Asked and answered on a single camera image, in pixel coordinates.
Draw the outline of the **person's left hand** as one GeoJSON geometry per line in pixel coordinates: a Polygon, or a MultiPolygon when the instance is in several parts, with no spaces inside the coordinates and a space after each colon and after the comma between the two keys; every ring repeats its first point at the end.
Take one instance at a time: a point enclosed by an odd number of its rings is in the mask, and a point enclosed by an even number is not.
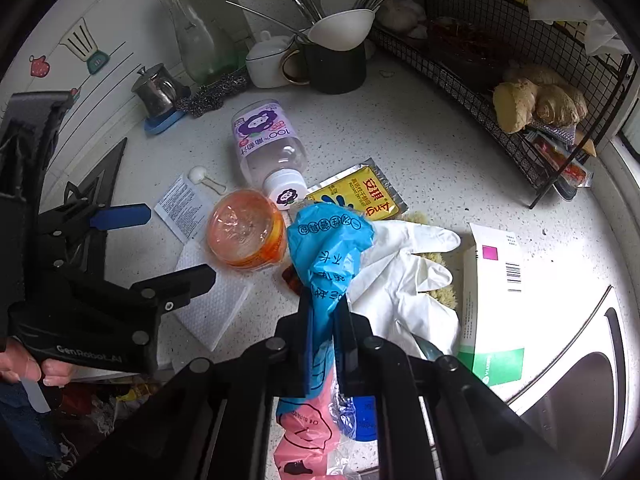
{"type": "Polygon", "coordinates": [[[73,378],[73,364],[47,359],[39,364],[15,339],[6,341],[6,350],[0,353],[1,378],[6,382],[43,381],[47,387],[63,387],[73,378]]]}

